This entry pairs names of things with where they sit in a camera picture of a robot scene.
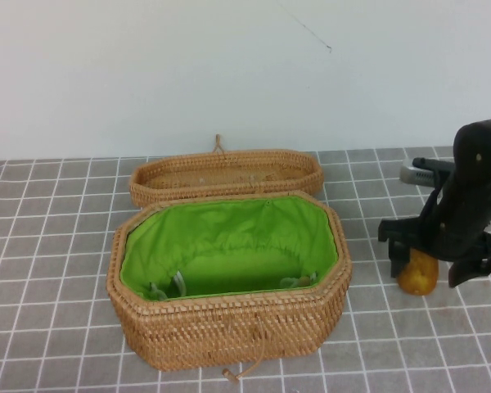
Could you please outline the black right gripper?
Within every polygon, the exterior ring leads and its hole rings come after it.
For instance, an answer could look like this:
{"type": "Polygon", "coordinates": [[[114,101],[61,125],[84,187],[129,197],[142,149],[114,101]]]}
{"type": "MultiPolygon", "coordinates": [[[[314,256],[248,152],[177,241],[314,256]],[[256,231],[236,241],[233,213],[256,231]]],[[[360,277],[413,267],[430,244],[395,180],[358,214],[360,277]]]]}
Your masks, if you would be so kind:
{"type": "Polygon", "coordinates": [[[388,243],[390,276],[397,278],[421,251],[451,263],[448,285],[457,287],[491,274],[491,182],[468,187],[453,171],[432,170],[434,190],[417,217],[383,219],[378,241],[388,243]]]}

